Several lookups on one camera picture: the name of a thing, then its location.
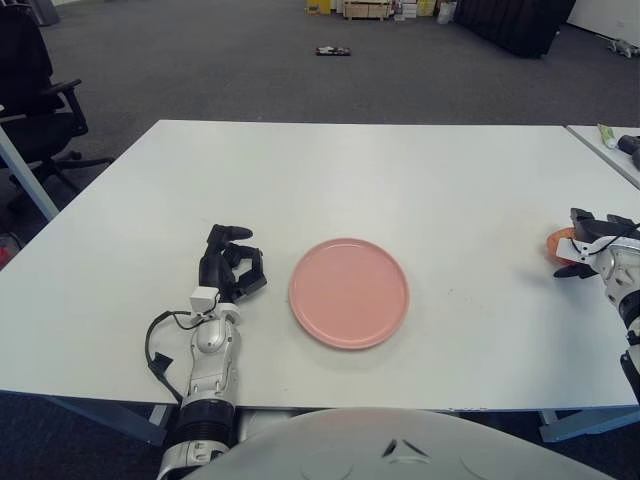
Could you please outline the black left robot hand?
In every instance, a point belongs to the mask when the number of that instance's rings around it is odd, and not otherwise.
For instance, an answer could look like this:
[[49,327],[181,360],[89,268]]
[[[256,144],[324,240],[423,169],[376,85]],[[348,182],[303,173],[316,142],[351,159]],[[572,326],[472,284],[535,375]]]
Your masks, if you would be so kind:
[[223,303],[235,303],[267,284],[261,250],[238,244],[252,236],[248,228],[220,224],[209,233],[199,261],[198,285],[217,288]]

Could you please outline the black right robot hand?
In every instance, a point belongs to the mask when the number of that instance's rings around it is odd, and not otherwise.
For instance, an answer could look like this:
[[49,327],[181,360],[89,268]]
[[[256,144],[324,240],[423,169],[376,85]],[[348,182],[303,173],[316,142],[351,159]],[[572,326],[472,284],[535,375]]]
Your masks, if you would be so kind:
[[[574,240],[593,243],[601,237],[612,236],[616,238],[639,239],[639,225],[631,219],[608,214],[606,220],[596,220],[591,212],[572,208],[571,219],[573,222]],[[593,277],[596,272],[589,266],[573,262],[560,268],[554,273],[555,278],[579,277],[581,279]]]

